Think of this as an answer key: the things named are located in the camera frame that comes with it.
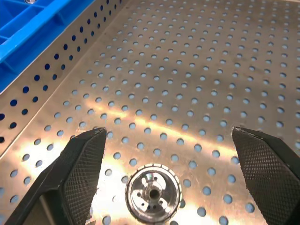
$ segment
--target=blue container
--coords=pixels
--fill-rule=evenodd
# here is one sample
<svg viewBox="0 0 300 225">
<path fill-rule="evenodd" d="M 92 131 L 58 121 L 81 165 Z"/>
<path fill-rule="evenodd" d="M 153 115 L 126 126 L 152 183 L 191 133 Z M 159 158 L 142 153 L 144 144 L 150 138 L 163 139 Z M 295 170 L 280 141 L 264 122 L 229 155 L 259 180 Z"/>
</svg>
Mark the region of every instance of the blue container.
<svg viewBox="0 0 300 225">
<path fill-rule="evenodd" d="M 0 0 L 0 93 L 93 0 Z"/>
</svg>

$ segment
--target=perforated metal sheet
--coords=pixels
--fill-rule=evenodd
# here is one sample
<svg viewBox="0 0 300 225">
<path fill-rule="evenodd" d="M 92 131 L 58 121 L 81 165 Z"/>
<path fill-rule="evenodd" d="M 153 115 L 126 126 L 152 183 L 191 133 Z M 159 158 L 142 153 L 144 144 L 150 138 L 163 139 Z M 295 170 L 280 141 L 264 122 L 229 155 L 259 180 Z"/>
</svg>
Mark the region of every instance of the perforated metal sheet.
<svg viewBox="0 0 300 225">
<path fill-rule="evenodd" d="M 299 11 L 285 1 L 130 1 L 2 157 L 0 213 L 9 216 L 70 137 L 107 127 L 92 221 L 136 224 L 124 177 L 159 163 L 182 184 L 178 224 L 266 224 L 230 131 L 260 129 L 299 154 Z"/>
</svg>

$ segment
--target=blue plastic crate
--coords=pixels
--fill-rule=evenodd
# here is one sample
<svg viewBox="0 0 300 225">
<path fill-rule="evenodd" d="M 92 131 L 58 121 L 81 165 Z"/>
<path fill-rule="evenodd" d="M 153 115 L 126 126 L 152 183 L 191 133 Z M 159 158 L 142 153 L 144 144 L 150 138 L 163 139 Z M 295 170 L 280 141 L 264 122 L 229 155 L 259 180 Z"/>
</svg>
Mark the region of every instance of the blue plastic crate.
<svg viewBox="0 0 300 225">
<path fill-rule="evenodd" d="M 93 0 L 0 0 L 0 93 Z"/>
</svg>

